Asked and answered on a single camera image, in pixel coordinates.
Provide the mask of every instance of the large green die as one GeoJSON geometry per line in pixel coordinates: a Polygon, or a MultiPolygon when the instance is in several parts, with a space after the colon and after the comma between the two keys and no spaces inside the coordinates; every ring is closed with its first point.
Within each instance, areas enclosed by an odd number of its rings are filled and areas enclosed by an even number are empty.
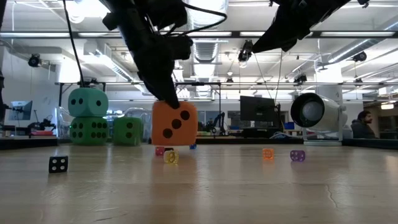
{"type": "Polygon", "coordinates": [[[74,144],[95,146],[108,140],[109,127],[104,118],[75,118],[69,133],[74,144]]]}
{"type": "Polygon", "coordinates": [[[108,110],[106,93],[94,88],[73,90],[68,99],[70,115],[74,117],[102,117],[108,110]]]}
{"type": "Polygon", "coordinates": [[[116,118],[113,121],[113,143],[127,146],[141,144],[143,134],[142,121],[139,118],[116,118]]]}

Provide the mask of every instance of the pink die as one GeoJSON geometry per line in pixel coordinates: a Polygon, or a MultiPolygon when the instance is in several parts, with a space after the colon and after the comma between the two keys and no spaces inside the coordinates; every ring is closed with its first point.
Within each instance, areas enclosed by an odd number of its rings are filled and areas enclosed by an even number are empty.
{"type": "Polygon", "coordinates": [[[164,147],[157,146],[155,148],[155,155],[156,156],[163,156],[164,154],[164,147]]]}

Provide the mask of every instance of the small black die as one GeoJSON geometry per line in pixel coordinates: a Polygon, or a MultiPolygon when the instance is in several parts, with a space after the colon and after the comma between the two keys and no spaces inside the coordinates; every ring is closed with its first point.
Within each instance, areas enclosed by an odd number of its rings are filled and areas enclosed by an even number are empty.
{"type": "Polygon", "coordinates": [[[68,170],[68,156],[51,156],[49,173],[66,172],[68,170]]]}

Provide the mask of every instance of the monitor screen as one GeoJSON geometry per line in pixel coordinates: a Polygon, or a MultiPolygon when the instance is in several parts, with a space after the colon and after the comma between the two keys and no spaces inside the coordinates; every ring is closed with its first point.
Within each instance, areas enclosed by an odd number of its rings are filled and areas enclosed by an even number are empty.
{"type": "Polygon", "coordinates": [[[13,101],[12,111],[9,115],[11,121],[29,121],[32,113],[33,101],[13,101]]]}
{"type": "Polygon", "coordinates": [[[269,98],[241,96],[241,121],[277,123],[275,101],[269,98]]]}

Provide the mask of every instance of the large orange die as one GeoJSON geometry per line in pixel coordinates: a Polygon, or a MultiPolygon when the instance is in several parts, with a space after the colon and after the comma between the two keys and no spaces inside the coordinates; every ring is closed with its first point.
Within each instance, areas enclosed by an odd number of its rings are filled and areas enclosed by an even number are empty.
{"type": "Polygon", "coordinates": [[[195,106],[180,102],[173,109],[164,101],[154,103],[152,109],[152,144],[156,146],[187,146],[194,144],[198,132],[195,106]]]}

